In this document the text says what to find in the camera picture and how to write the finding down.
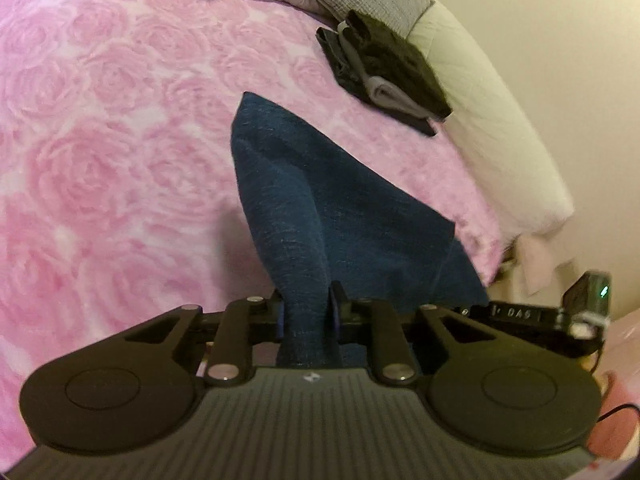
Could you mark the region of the person's right hand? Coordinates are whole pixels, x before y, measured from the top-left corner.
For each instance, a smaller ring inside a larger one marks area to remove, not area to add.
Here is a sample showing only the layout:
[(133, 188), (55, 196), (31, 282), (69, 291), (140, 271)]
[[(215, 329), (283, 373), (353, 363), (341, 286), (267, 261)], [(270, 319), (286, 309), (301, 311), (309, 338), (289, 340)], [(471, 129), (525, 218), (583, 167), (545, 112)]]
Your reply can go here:
[[(609, 370), (597, 376), (602, 394), (601, 413), (623, 404), (634, 403), (623, 379)], [(598, 422), (587, 442), (588, 450), (609, 460), (631, 460), (639, 453), (639, 415), (633, 408), (624, 408), (603, 422)]]

